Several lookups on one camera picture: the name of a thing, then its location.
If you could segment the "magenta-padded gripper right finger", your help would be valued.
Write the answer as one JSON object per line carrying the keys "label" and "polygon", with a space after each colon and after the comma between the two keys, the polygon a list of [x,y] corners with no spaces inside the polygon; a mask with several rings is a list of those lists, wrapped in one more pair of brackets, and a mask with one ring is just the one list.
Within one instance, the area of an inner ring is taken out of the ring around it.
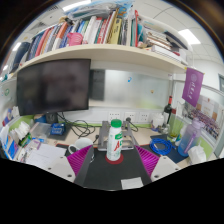
{"label": "magenta-padded gripper right finger", "polygon": [[181,170],[167,156],[157,156],[140,146],[135,146],[135,149],[139,154],[139,178],[143,184],[155,182]]}

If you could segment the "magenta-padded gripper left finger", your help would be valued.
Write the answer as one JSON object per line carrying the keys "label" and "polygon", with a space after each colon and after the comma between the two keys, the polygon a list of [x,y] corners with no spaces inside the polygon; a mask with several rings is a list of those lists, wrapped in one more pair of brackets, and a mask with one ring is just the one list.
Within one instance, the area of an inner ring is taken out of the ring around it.
{"label": "magenta-padded gripper left finger", "polygon": [[76,185],[82,186],[93,156],[94,148],[90,145],[68,157],[59,157],[48,165],[45,170]]}

